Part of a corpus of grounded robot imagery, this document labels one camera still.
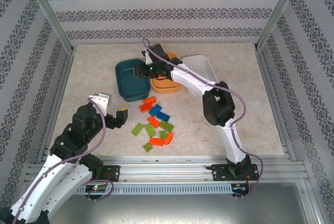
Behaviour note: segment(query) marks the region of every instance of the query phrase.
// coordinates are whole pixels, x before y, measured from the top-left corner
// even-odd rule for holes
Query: orange lego brick
[[[171,142],[172,138],[173,138],[173,133],[170,132],[170,133],[168,134],[166,140],[165,140],[163,143],[164,143],[165,145],[169,145],[169,143]]]
[[[163,146],[163,139],[151,138],[150,144],[155,146]]]
[[[153,108],[152,103],[146,103],[144,105],[140,105],[139,109],[142,113],[147,112]]]
[[[156,98],[153,96],[153,97],[150,97],[150,98],[147,98],[144,100],[144,104],[146,103],[156,103]]]
[[[152,126],[154,126],[154,128],[157,128],[158,126],[160,126],[160,122],[157,121],[156,118],[154,118],[153,116],[151,116],[147,120],[149,123],[151,123]]]

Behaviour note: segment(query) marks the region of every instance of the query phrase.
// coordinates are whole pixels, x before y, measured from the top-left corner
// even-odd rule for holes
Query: building block
[[[169,145],[169,143],[171,142],[172,138],[173,138],[173,133],[170,132],[170,133],[168,134],[167,138],[165,139],[165,141],[164,141],[163,143],[164,143],[165,145]]]
[[[153,116],[151,116],[147,120],[149,123],[151,123],[152,126],[154,126],[154,128],[157,128],[158,126],[160,126],[159,121],[157,121],[156,118],[154,118]]]
[[[154,128],[150,123],[145,125],[145,130],[146,130],[148,136],[150,136],[150,137],[153,137],[153,136],[156,135],[156,132],[154,131]]]
[[[149,110],[151,110],[152,108],[153,108],[152,103],[146,103],[146,104],[144,104],[144,105],[140,105],[140,106],[139,106],[139,109],[140,109],[140,111],[141,111],[142,113],[144,113],[144,112],[146,112],[146,111],[149,111]]]
[[[170,118],[170,116],[169,115],[167,115],[167,114],[165,114],[165,113],[163,113],[163,112],[158,112],[157,114],[156,114],[156,117],[158,118],[158,119],[160,119],[160,120],[162,120],[162,121],[169,121],[169,118]]]
[[[152,116],[155,116],[158,112],[161,111],[161,109],[162,109],[162,107],[157,104],[148,113]]]
[[[153,147],[149,143],[146,143],[145,145],[143,145],[143,147],[144,147],[146,152],[149,152],[153,149]]]
[[[131,133],[132,133],[133,135],[137,136],[143,128],[144,128],[144,125],[141,124],[141,123],[138,123],[138,124],[135,126],[135,128],[131,131]]]
[[[159,131],[160,138],[165,139],[167,137],[167,132],[165,130]]]
[[[150,144],[155,146],[163,146],[163,139],[151,138]]]
[[[167,123],[166,121],[161,122],[160,123],[160,127],[162,129],[165,129],[168,132],[171,132],[173,130],[173,128],[174,128],[174,126],[172,124]]]
[[[153,97],[150,97],[150,98],[147,98],[144,100],[144,104],[147,104],[147,103],[156,103],[156,98],[153,96]]]

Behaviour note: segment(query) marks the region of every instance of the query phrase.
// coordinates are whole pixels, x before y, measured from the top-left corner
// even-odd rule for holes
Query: teal bowl
[[[118,93],[127,102],[143,100],[150,94],[150,80],[134,75],[134,68],[142,62],[134,58],[119,62],[115,67]]]

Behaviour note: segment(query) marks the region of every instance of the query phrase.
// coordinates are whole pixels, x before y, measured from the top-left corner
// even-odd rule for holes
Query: green lego brick
[[[160,139],[165,139],[167,138],[167,132],[165,130],[159,131],[160,134]]]
[[[160,127],[162,129],[165,129],[168,132],[171,132],[173,130],[173,128],[174,128],[174,126],[172,124],[167,123],[166,121],[161,122],[160,123]]]
[[[145,130],[148,133],[148,136],[150,137],[153,137],[156,135],[156,132],[154,131],[154,128],[150,123],[145,125]]]
[[[135,126],[135,128],[131,131],[131,133],[132,133],[133,135],[137,136],[143,128],[144,128],[144,125],[141,124],[141,123],[138,123],[138,124]]]
[[[149,152],[153,149],[153,147],[149,143],[146,143],[145,145],[143,145],[143,147],[144,147],[146,152]]]

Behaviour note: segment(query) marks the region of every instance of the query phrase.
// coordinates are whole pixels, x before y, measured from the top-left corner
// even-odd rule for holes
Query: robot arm
[[[181,60],[177,58],[169,60],[160,44],[154,44],[150,46],[150,49],[163,59],[170,61],[172,64],[180,67],[181,69],[174,68],[172,65],[165,63],[164,61],[152,55],[151,52],[146,49],[142,52],[143,56],[146,57],[146,63],[142,63],[135,68],[135,76],[144,78],[158,78],[159,75],[161,75],[184,85],[198,96],[202,96],[204,116],[210,124],[216,126],[224,143],[226,149],[226,159],[229,165],[229,172],[235,178],[243,176],[244,171],[246,171],[251,164],[251,159],[248,155],[244,154],[240,150],[240,148],[243,147],[235,125],[233,125],[232,128],[238,146],[236,145],[232,136],[230,126],[234,121],[235,109],[232,96],[226,91],[209,86],[216,85],[228,89],[227,84],[222,81],[216,84],[213,81],[204,79],[194,72],[190,74],[189,68],[183,64]],[[205,80],[206,83],[204,84],[203,82],[199,81],[195,76]]]
[[[61,178],[73,167],[76,159],[57,166],[45,175],[50,167],[68,158],[81,155],[88,149],[88,144],[102,130],[101,117],[104,117],[106,127],[110,129],[120,128],[125,124],[127,109],[117,111],[116,118],[106,113],[107,106],[110,105],[111,95],[100,93],[90,96],[90,99],[99,106],[103,115],[97,113],[94,105],[90,102],[78,108],[73,115],[72,123],[67,125],[63,133],[56,138],[43,168],[28,190],[11,208],[0,210],[0,219],[4,223],[12,224],[18,212],[20,214],[16,223],[49,223],[49,219],[77,188],[91,179],[100,178],[103,162],[92,154],[82,157],[74,171],[61,183],[59,183]],[[34,188],[24,207],[21,208],[28,192],[41,177],[43,179]]]

